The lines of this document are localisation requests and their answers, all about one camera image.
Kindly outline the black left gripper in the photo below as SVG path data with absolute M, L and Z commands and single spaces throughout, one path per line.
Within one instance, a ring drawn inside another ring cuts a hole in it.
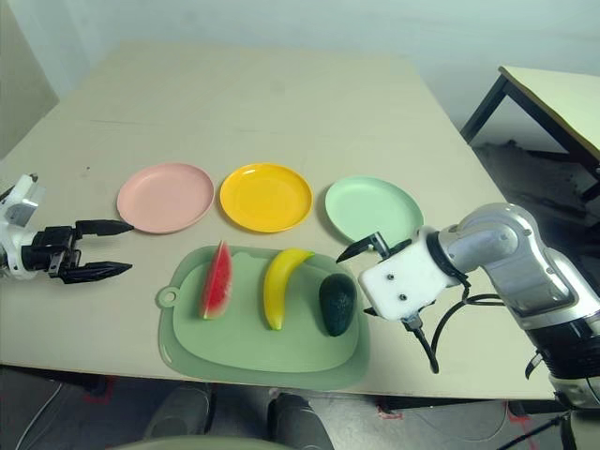
M 117 235 L 134 227 L 115 219 L 78 220 L 75 227 L 47 227 L 34 235 L 29 245 L 21 250 L 24 269 L 43 271 L 50 278 L 60 278 L 65 284 L 95 282 L 115 277 L 133 267 L 123 262 L 89 262 L 79 266 L 80 251 L 76 242 L 84 235 Z

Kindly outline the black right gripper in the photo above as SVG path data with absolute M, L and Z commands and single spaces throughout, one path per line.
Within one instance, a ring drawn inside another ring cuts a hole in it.
M 379 232 L 375 232 L 373 234 L 368 235 L 365 238 L 362 238 L 350 244 L 337 257 L 336 262 L 342 263 L 368 250 L 376 251 L 378 254 L 380 254 L 382 258 L 390 258 L 402 251 L 404 248 L 411 245 L 412 243 L 413 240 L 411 238 L 408 238 L 393 246 L 390 246 L 387 244 L 387 242 Z M 373 307 L 365 308 L 364 312 L 370 316 L 378 316 L 377 312 Z

